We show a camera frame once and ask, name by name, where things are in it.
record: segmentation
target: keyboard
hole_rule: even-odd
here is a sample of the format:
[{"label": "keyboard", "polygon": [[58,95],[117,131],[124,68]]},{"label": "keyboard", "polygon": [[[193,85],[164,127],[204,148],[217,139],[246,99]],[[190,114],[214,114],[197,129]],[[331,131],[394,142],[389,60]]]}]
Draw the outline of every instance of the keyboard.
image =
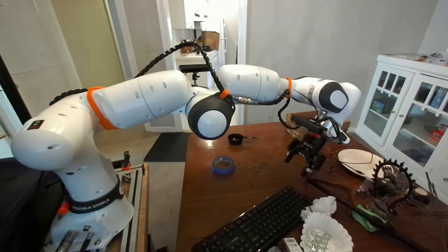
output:
[{"label": "keyboard", "polygon": [[267,251],[303,223],[300,213],[310,205],[312,201],[285,187],[195,244],[191,251]]}]

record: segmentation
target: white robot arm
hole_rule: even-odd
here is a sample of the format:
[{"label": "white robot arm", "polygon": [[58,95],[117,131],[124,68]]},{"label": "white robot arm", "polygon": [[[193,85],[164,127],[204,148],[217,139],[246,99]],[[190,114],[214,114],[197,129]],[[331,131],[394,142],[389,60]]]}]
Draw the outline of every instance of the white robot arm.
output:
[{"label": "white robot arm", "polygon": [[192,87],[182,72],[167,70],[67,96],[24,124],[12,140],[14,156],[30,168],[54,171],[72,204],[52,223],[53,244],[59,244],[68,230],[77,230],[83,235],[74,239],[70,251],[78,251],[86,238],[83,227],[90,226],[92,239],[103,242],[88,249],[101,248],[132,218],[133,207],[122,196],[111,160],[95,146],[93,136],[101,127],[131,128],[170,113],[185,113],[196,135],[216,139],[229,127],[233,100],[269,104],[287,89],[291,98],[312,102],[341,125],[360,97],[359,89],[350,83],[305,77],[291,80],[290,85],[276,72],[257,66],[225,65],[217,75],[231,96]]}]

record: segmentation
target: black mat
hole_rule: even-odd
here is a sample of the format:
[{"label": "black mat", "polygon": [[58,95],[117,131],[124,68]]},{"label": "black mat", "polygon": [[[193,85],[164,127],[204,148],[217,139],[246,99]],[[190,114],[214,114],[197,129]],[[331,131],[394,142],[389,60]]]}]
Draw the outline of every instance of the black mat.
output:
[{"label": "black mat", "polygon": [[185,162],[187,156],[187,143],[191,133],[167,132],[160,134],[145,162]]}]

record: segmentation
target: glass door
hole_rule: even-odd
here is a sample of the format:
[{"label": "glass door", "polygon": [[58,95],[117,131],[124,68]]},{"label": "glass door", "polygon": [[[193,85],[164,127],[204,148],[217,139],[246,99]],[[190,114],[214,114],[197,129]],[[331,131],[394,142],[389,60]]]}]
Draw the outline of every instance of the glass door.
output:
[{"label": "glass door", "polygon": [[377,144],[383,145],[395,121],[395,111],[403,102],[413,73],[379,65],[372,80],[367,103],[361,115],[362,129]]},{"label": "glass door", "polygon": [[448,81],[418,75],[414,83],[386,145],[397,158],[427,168],[448,127]]}]

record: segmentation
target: orange ring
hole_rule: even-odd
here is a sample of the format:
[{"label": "orange ring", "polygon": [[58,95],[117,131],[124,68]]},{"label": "orange ring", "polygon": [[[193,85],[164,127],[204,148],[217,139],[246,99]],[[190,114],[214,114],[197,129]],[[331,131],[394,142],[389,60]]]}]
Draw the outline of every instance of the orange ring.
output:
[{"label": "orange ring", "polygon": [[224,89],[221,93],[220,93],[220,98],[221,99],[225,99],[228,96],[228,91],[227,89]]},{"label": "orange ring", "polygon": [[291,94],[293,93],[293,81],[291,78],[285,78],[288,80],[288,88],[289,88],[289,95],[285,96],[286,98],[291,98]]},{"label": "orange ring", "polygon": [[116,127],[113,124],[111,124],[111,122],[109,122],[108,119],[104,117],[104,115],[101,113],[101,110],[98,108],[92,97],[93,91],[101,88],[104,87],[89,88],[89,90],[87,91],[87,101],[89,102],[89,105],[93,110],[93,113],[95,113],[95,115],[98,117],[98,122],[101,124],[101,126],[103,126],[103,128],[106,130],[114,130],[116,129]]}]

